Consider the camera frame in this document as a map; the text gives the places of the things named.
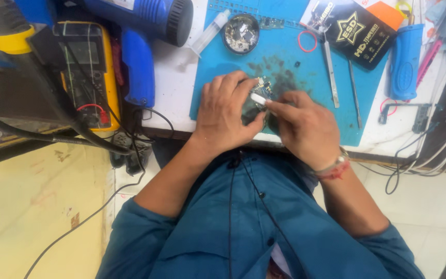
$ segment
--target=bracelet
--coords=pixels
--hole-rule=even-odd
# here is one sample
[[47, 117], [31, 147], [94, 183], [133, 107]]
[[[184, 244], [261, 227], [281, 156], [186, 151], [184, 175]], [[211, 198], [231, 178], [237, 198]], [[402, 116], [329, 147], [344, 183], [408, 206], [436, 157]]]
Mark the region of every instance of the bracelet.
[[337, 161], [332, 166], [314, 173], [319, 180], [342, 179], [343, 173], [350, 167], [350, 161], [347, 151], [342, 147], [340, 147], [340, 150], [342, 151], [342, 155], [337, 158]]

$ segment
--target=white table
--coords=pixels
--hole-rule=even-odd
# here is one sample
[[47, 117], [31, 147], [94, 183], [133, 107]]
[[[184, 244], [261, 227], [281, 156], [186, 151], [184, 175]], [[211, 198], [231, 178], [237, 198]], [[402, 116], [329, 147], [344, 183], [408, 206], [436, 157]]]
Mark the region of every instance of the white table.
[[[192, 1], [194, 3], [194, 20], [188, 43], [193, 42], [202, 33], [207, 7], [207, 0]], [[420, 13], [417, 11], [415, 14], [416, 22], [420, 22], [418, 16]], [[424, 48], [421, 50], [421, 60], [425, 54]], [[190, 119], [189, 111], [198, 58], [186, 47], [177, 48], [161, 41], [154, 42], [153, 50], [156, 78], [156, 105], [154, 109], [167, 117], [172, 122], [175, 130], [193, 132], [196, 123]], [[381, 77], [361, 143], [358, 147], [345, 146], [348, 151], [394, 156], [398, 149], [411, 143], [419, 136], [412, 132], [417, 111], [415, 107], [399, 107], [395, 114], [388, 117], [386, 125], [378, 124], [380, 106], [387, 98], [389, 89], [390, 61], [389, 59]], [[412, 100], [412, 103], [431, 103], [431, 95], [440, 69], [443, 72], [446, 69], [443, 52], [438, 53], [433, 61], [417, 90], [418, 97]], [[440, 98], [442, 91], [443, 85], [436, 94], [437, 100]], [[157, 115], [153, 115], [152, 119], [144, 121], [143, 125], [149, 128], [170, 129], [166, 121]], [[258, 134], [254, 139], [280, 143], [280, 138], [274, 135]], [[418, 144], [414, 144], [402, 151], [399, 157], [406, 158], [412, 155], [417, 148]]]

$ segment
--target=person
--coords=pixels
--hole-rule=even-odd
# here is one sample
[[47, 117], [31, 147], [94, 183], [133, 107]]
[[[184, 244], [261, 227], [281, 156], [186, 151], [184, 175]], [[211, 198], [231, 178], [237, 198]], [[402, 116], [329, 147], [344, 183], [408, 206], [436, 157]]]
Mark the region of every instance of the person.
[[123, 205], [97, 278], [424, 278], [305, 92], [266, 104], [294, 156], [241, 148], [263, 128], [265, 113], [241, 121], [255, 85], [242, 71], [204, 85], [195, 132]]

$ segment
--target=blue handle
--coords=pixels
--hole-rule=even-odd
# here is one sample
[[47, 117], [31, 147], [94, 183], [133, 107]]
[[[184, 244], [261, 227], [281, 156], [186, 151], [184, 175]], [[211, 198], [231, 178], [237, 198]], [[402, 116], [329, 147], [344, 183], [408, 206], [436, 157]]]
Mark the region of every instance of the blue handle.
[[417, 96], [417, 71], [423, 28], [424, 24], [415, 24], [399, 29], [392, 59], [390, 98], [393, 100], [411, 100]]
[[154, 106], [154, 62], [146, 38], [139, 32], [123, 28], [123, 62], [128, 66], [130, 92], [125, 100], [131, 104]]

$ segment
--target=multimeter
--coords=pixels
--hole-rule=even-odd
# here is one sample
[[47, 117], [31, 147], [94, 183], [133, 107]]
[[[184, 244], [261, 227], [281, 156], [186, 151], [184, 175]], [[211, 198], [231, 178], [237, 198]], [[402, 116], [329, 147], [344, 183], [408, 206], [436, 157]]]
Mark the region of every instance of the multimeter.
[[[71, 50], [67, 49], [65, 44], [60, 42], [67, 67], [64, 72], [61, 72], [66, 92], [92, 131], [117, 130], [120, 124], [109, 110], [111, 108], [113, 113], [120, 117], [108, 31], [94, 22], [64, 21], [59, 22], [59, 25], [58, 30], [66, 36], [66, 41], [71, 48]], [[88, 75], [87, 78], [80, 72], [70, 51]], [[91, 86], [87, 79], [96, 86]]]

